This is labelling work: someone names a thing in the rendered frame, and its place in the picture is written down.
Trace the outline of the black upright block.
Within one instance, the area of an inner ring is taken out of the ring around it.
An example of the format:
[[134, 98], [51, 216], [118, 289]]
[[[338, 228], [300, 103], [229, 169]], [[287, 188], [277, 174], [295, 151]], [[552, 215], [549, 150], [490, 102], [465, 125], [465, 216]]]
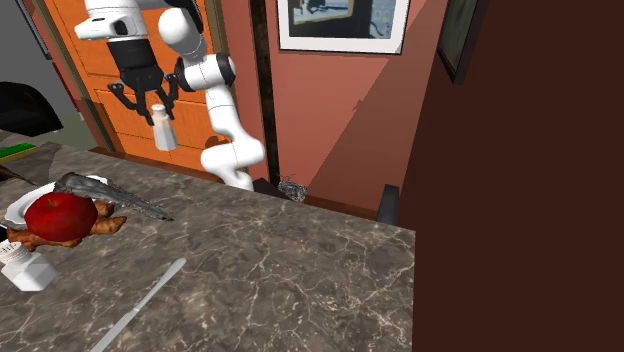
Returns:
[[400, 188], [385, 184], [377, 210], [376, 221], [396, 226], [400, 203]]

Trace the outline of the grey metal kitchen tool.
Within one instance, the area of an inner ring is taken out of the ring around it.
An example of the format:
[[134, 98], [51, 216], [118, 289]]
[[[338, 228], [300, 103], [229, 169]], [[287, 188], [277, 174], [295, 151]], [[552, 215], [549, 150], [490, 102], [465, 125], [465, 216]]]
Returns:
[[80, 197], [121, 204], [140, 211], [147, 217], [173, 221], [173, 216], [162, 207], [129, 192], [115, 184], [106, 184], [98, 179], [68, 172], [54, 183], [54, 193], [73, 194]]

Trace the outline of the brown ginger root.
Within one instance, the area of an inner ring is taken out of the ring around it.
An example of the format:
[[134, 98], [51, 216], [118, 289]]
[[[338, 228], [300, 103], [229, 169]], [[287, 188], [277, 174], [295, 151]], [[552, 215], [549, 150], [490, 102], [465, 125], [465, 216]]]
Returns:
[[[125, 216], [113, 217], [115, 205], [102, 200], [96, 200], [94, 205], [98, 211], [98, 218], [94, 223], [90, 235], [112, 235], [115, 234], [126, 222]], [[74, 239], [70, 241], [58, 242], [43, 239], [28, 230], [7, 229], [7, 239], [10, 243], [21, 243], [29, 252], [34, 252], [40, 246], [61, 246], [73, 248], [79, 245], [82, 240]]]

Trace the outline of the white salt shaker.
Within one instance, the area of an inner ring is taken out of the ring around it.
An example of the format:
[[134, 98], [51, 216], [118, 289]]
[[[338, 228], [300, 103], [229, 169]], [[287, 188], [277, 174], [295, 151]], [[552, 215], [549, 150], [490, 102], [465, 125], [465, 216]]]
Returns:
[[166, 107], [163, 104], [153, 104], [151, 118], [156, 148], [161, 151], [175, 150], [178, 141]]

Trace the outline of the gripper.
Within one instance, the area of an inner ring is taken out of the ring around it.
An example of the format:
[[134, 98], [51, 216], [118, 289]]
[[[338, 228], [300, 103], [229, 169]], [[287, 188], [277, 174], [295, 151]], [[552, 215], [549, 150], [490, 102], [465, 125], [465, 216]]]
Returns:
[[[158, 66], [156, 57], [148, 39], [108, 42], [107, 47], [120, 72], [121, 81], [109, 83], [108, 90], [129, 110], [136, 111], [145, 118], [149, 126], [154, 122], [146, 105], [146, 92], [156, 91], [171, 120], [175, 119], [173, 109], [178, 99], [178, 77], [175, 73], [163, 73]], [[168, 83], [166, 92], [162, 85]], [[126, 84], [134, 90], [135, 101], [132, 102], [125, 94]]]

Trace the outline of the green flat board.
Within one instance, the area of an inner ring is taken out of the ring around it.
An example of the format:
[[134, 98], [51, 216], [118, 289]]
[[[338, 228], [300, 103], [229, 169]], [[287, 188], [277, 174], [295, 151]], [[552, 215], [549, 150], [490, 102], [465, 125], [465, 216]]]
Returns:
[[20, 143], [9, 147], [0, 148], [0, 160], [28, 155], [35, 152], [37, 147], [29, 143]]

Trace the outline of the silver table knife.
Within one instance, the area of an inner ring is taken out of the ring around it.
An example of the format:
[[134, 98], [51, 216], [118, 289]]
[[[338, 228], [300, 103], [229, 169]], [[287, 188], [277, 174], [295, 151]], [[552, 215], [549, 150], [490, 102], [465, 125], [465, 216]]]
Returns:
[[90, 349], [89, 352], [104, 352], [106, 348], [114, 341], [121, 331], [133, 320], [140, 310], [153, 298], [153, 296], [168, 283], [187, 263], [185, 258], [175, 260], [158, 281], [150, 288], [145, 296], [121, 317], [107, 333]]

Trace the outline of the white plate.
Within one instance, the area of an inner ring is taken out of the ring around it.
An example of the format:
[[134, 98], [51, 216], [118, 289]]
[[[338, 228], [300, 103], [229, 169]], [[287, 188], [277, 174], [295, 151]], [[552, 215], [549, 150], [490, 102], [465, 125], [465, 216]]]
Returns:
[[16, 202], [12, 203], [7, 209], [5, 219], [15, 224], [26, 225], [24, 215], [27, 209], [42, 195], [53, 192], [54, 183], [55, 182], [51, 182], [35, 189], [34, 191], [30, 191], [26, 195], [19, 198]]

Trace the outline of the black chair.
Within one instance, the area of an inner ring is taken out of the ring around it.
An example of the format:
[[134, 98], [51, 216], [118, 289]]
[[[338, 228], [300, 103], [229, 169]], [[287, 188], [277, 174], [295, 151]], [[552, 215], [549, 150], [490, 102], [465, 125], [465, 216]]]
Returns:
[[56, 112], [35, 88], [0, 82], [0, 129], [35, 137], [63, 129]]

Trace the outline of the dark framed wall picture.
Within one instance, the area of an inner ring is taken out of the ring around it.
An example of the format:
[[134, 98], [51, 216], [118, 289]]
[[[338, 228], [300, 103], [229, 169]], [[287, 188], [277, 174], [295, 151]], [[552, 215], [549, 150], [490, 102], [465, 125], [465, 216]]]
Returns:
[[437, 53], [451, 82], [462, 85], [490, 0], [448, 0]]

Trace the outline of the white lettered shaker bottle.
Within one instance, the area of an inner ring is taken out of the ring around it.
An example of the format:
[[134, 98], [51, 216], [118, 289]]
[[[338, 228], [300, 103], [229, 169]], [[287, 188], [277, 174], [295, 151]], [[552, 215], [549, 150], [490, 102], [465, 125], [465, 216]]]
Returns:
[[0, 242], [0, 263], [2, 274], [24, 292], [42, 291], [58, 275], [49, 261], [28, 251], [21, 242]]

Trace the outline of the white framed wall picture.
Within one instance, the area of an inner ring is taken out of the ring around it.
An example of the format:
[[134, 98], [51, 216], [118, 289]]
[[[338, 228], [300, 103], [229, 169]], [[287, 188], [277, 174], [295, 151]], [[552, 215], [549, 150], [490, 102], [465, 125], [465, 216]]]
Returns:
[[277, 0], [279, 48], [399, 55], [411, 0]]

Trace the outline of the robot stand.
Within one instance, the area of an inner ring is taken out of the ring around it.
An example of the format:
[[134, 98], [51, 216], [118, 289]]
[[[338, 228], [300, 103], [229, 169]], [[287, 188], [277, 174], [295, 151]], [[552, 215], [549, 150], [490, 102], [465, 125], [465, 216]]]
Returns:
[[267, 181], [264, 178], [258, 178], [254, 180], [253, 188], [254, 188], [254, 191], [257, 193], [262, 193], [265, 195], [270, 195], [273, 197], [289, 200], [289, 197], [285, 193], [280, 191], [276, 186], [274, 186], [273, 184], [271, 184], [269, 181]]

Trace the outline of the red apple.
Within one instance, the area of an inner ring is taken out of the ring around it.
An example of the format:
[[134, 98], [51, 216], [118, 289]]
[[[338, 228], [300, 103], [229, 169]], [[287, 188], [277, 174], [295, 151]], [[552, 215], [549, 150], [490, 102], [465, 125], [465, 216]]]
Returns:
[[65, 242], [86, 237], [98, 218], [90, 198], [68, 193], [47, 193], [27, 209], [28, 230], [48, 241]]

